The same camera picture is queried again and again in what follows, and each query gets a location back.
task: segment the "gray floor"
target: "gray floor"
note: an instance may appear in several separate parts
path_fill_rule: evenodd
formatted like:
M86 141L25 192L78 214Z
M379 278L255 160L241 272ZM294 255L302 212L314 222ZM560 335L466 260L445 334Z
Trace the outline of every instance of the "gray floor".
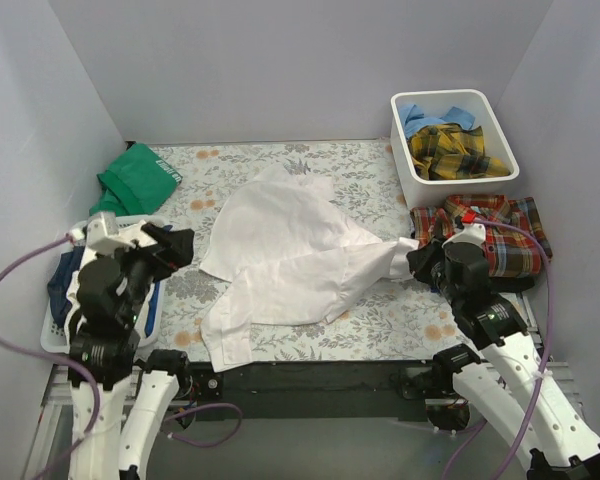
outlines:
M56 437L57 448L70 441L70 410L65 420ZM198 422L187 432L192 438L210 440L230 429L230 421ZM462 441L463 437L452 440L382 418L246 420L236 437L213 449L197 449L160 435L147 477L438 480ZM487 426L456 462L447 480L487 479L506 452L504 441ZM66 480L67 471L65 467L51 478ZM519 480L525 475L514 463L501 478Z

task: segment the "yellow plaid cloth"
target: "yellow plaid cloth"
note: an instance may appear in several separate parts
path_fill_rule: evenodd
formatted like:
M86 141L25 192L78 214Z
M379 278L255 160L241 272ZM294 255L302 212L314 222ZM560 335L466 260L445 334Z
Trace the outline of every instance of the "yellow plaid cloth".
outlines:
M421 128L409 139L416 172L425 180L505 177L502 160L486 157L482 127L462 130L457 123Z

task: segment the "red plaid cloth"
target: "red plaid cloth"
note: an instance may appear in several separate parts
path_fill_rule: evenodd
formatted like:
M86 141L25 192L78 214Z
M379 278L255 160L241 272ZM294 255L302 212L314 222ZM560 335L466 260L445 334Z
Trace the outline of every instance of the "red plaid cloth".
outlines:
M547 256L552 257L536 203L531 197L507 200L504 195L453 195L447 198L443 208L414 208L411 210L414 238L421 247L429 243L437 218L441 220L443 235L449 238L455 233L455 219L462 218L469 211L477 213L484 220L506 223L531 233ZM486 227L486 230L487 240L483 249L491 267L489 275L521 278L540 273L542 258L530 240L504 228Z

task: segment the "light blue cloth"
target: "light blue cloth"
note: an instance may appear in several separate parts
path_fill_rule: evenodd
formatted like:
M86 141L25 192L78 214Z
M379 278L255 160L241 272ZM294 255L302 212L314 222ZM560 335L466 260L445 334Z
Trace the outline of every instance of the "light blue cloth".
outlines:
M451 110L441 118L425 117L422 109L414 103L408 103L398 108L398 116L404 127L404 135L411 138L418 130L427 125L440 125L442 123L457 123L463 130L470 130L476 117L466 110L451 107Z

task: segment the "white bin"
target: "white bin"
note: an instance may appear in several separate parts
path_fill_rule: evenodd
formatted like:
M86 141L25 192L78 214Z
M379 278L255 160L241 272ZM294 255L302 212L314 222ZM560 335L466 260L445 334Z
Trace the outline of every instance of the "white bin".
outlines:
M424 180L420 178L413 166L409 146L404 136L404 128L398 117L398 107L406 103L415 103L421 107L425 116L441 117L454 106L467 110L476 117L474 127L482 126L486 154L490 157L500 158L511 174L506 177L469 180ZM454 194L501 193L508 182L514 180L520 173L518 163L487 97L478 90L398 93L391 99L391 109L393 111L391 148L409 208L439 206L444 203L446 197Z

